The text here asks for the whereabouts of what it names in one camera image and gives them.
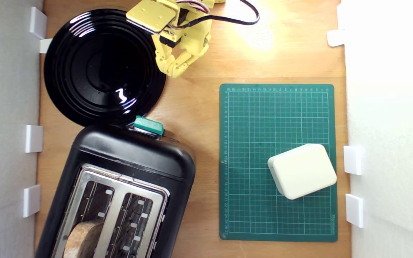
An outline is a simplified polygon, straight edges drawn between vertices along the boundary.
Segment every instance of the wooden table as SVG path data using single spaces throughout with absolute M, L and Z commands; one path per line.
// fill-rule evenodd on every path
M 212 12 L 253 19 L 253 14 L 241 2 L 227 1 L 225 5 L 216 5 Z M 337 28 L 336 6 L 340 0 L 251 1 L 261 13 L 259 23 L 243 26 L 214 21 L 208 52 L 181 78 L 167 80 L 162 98 L 148 116 L 175 132 L 197 155 L 197 175 L 173 257 L 350 257 L 351 229 L 345 220 L 349 179 L 344 173 L 342 157 L 342 146 L 347 144 L 344 54 L 343 47 L 331 49 L 326 43 L 326 32 Z M 64 23 L 84 11 L 103 7 L 126 10 L 135 4 L 135 0 L 46 0 L 47 36 L 54 36 Z M 222 83 L 332 83 L 335 86 L 339 196 L 336 243 L 246 242 L 219 238 L 218 89 Z M 44 151 L 38 161 L 42 204 L 36 221 L 36 244 L 71 143 L 81 129 L 53 106 L 44 82 L 40 123 L 44 126 Z

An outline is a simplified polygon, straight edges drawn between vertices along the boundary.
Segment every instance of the grid lines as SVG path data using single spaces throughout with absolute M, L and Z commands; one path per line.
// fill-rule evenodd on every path
M 322 144 L 335 164 L 333 86 L 222 85 L 220 92 L 221 237 L 336 240 L 336 185 L 289 200 L 267 167 L 269 157 L 306 143 Z

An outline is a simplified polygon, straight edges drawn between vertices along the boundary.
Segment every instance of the black plate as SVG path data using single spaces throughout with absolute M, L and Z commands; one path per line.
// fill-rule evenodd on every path
M 52 39 L 44 62 L 47 92 L 77 124 L 125 126 L 162 94 L 166 75 L 155 57 L 151 36 L 131 25 L 123 10 L 82 13 Z

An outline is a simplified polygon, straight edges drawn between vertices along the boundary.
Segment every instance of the toaster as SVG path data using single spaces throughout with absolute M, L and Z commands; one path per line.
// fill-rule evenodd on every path
M 96 124 L 77 135 L 36 258 L 171 256 L 195 159 L 190 148 L 165 137 L 160 128 L 138 117 L 128 128 Z M 83 237 L 74 234 L 87 223 L 95 227 Z

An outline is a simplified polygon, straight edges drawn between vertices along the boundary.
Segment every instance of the cable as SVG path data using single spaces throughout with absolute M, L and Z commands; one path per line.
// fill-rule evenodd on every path
M 197 0 L 179 0 L 177 4 L 187 3 L 190 7 L 202 11 L 203 13 L 210 14 L 210 9 L 204 4 Z
M 259 19 L 261 18 L 261 15 L 259 14 L 259 11 L 256 9 L 256 7 L 254 7 L 254 5 L 252 5 L 250 2 L 248 2 L 247 0 L 240 0 L 242 3 L 244 3 L 245 5 L 247 5 L 248 7 L 251 8 L 251 10 L 253 10 L 253 12 L 256 14 L 256 19 L 254 21 L 242 21 L 242 20 L 237 20 L 234 18 L 229 18 L 229 17 L 224 17 L 224 16 L 216 16 L 216 15 L 206 15 L 203 17 L 200 17 L 198 19 L 192 20 L 189 23 L 186 23 L 185 25 L 182 26 L 174 26 L 174 28 L 176 29 L 182 29 L 182 28 L 188 28 L 188 27 L 192 27 L 194 25 L 196 25 L 197 23 L 200 23 L 202 21 L 206 21 L 206 20 L 216 20 L 216 21 L 225 21 L 228 23 L 236 23 L 236 24 L 241 24 L 241 25 L 253 25 L 256 24 Z

